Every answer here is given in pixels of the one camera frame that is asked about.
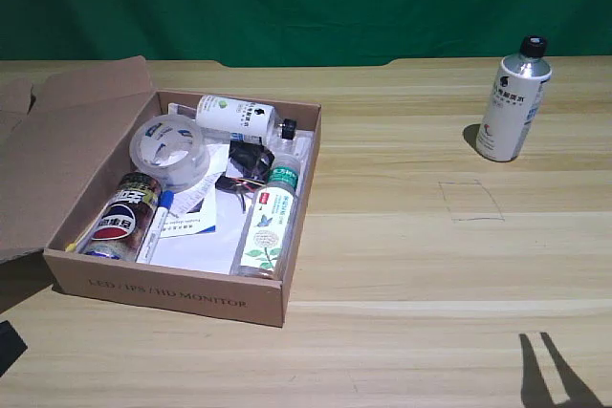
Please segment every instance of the pencil outline on table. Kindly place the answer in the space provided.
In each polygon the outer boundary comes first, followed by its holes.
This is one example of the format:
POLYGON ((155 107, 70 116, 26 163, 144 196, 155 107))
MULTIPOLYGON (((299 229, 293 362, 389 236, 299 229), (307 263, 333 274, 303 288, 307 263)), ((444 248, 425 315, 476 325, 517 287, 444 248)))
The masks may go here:
POLYGON ((440 191, 442 192, 442 199, 444 200, 444 204, 445 204, 445 206, 447 208, 448 214, 450 215, 450 219, 454 223, 456 223, 456 222, 470 222, 470 221, 474 221, 474 220, 497 220, 497 221, 500 221, 500 222, 506 222, 506 218, 504 217, 504 214, 501 211, 501 207, 499 206, 499 204, 497 203, 497 201, 493 197, 493 194, 491 193, 491 191, 489 191, 489 189, 485 185, 483 185, 480 181, 478 181, 477 179, 474 179, 473 182, 438 182, 438 186, 440 187, 440 191), (479 186, 480 188, 482 188, 485 191, 485 193, 487 193, 487 195, 491 199, 491 202, 493 203, 493 205, 495 206, 495 209, 497 211, 497 216, 495 216, 495 217, 472 217, 472 218, 454 217, 452 209, 450 208, 450 205, 448 203, 447 194, 444 191, 443 185, 476 185, 476 186, 479 186))

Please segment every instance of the plastic bottle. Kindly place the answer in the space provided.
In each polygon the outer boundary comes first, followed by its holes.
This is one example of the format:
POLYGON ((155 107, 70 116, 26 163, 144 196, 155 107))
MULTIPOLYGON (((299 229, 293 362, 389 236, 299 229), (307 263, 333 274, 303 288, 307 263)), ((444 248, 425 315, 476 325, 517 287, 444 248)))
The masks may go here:
POLYGON ((501 60, 476 137, 476 150, 483 157, 511 161, 518 156, 551 78, 551 67, 542 59, 546 45, 544 37, 528 35, 519 53, 501 60))
POLYGON ((295 130, 295 121, 281 118, 271 105, 213 95, 200 99, 195 117, 207 137, 242 140, 270 148, 283 130, 295 130))
POLYGON ((280 279, 284 270, 291 225, 297 209, 297 180, 301 164, 293 152, 293 137, 280 140, 265 187, 254 195, 230 274, 280 279))

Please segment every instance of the blue marker cap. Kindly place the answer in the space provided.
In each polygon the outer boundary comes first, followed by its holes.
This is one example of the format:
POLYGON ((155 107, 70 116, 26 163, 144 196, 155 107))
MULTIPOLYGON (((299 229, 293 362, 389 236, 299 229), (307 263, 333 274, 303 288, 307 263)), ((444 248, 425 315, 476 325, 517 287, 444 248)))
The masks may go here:
POLYGON ((160 197, 160 207, 165 207, 166 209, 169 209, 172 206, 173 201, 174 192, 166 190, 164 193, 162 193, 162 196, 160 197))

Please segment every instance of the open cardboard box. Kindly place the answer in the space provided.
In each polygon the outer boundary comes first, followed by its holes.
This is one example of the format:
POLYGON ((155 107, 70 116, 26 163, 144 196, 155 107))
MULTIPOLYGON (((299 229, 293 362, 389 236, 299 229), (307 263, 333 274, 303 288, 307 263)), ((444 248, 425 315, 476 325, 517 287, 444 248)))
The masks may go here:
POLYGON ((27 78, 18 78, 0 88, 0 145, 26 119, 32 103, 32 84, 27 78))
MULTIPOLYGON (((9 91, 11 97, 29 97, 24 83, 17 86, 9 91)), ((140 56, 51 76, 30 113, 12 110, 15 123, 3 127, 0 261, 44 249, 57 283, 68 294, 282 326, 320 143, 318 105, 249 99, 274 105, 282 117, 296 119, 299 129, 314 132, 281 280, 63 251, 96 217, 120 178, 133 170, 128 146, 136 129, 165 113, 170 102, 195 107, 199 99, 200 94, 156 91, 140 56)))

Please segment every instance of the box flap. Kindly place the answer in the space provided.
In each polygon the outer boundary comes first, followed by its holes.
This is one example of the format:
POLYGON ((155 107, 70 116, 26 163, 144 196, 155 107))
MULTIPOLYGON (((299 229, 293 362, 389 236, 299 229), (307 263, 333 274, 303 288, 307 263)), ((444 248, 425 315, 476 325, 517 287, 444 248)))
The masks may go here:
POLYGON ((27 116, 32 104, 32 83, 18 78, 0 87, 0 144, 27 116))
MULTIPOLYGON (((134 75, 144 61, 117 64, 134 75)), ((135 85, 112 63, 98 67, 107 89, 96 82, 96 68, 52 76, 35 110, 0 145, 0 262, 49 244, 118 145, 129 163, 127 144, 135 121, 159 114, 148 75, 146 84, 137 76, 140 84, 135 85), (123 83, 124 90, 117 88, 123 83)))
POLYGON ((32 103, 32 83, 17 78, 0 87, 0 111, 27 115, 32 103))
POLYGON ((153 89, 142 56, 98 64, 50 76, 43 85, 33 113, 46 113, 101 100, 147 93, 153 89))

